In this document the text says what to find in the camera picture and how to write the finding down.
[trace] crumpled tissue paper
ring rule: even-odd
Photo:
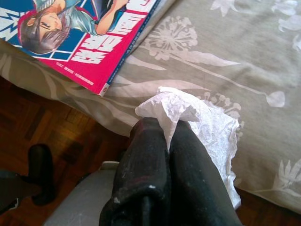
[[[237,150],[235,131],[239,123],[236,119],[226,115],[222,108],[169,87],[159,87],[157,95],[138,106],[135,112],[141,117],[158,119],[168,149],[178,121],[188,121],[217,167],[233,207],[240,206],[233,184],[236,175],[231,171],[231,160]]]

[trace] parquet floor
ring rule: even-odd
[[[0,77],[0,169],[27,175],[27,150],[47,144],[53,154],[57,199],[36,207],[31,199],[0,216],[0,226],[40,226],[85,174],[114,160],[127,146],[90,117],[57,101],[17,88]],[[301,226],[301,216],[239,191],[245,226]]]

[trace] manga magazine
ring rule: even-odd
[[[0,38],[103,95],[160,0],[0,0]]]

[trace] cartoon boy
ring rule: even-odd
[[[98,21],[76,7],[80,0],[33,0],[35,11],[20,23],[19,38],[23,48],[45,54],[56,50],[71,28],[91,35],[103,35],[116,26],[128,0],[91,0]]]

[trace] magazine cover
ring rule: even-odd
[[[159,0],[0,0],[0,38],[103,95]]]

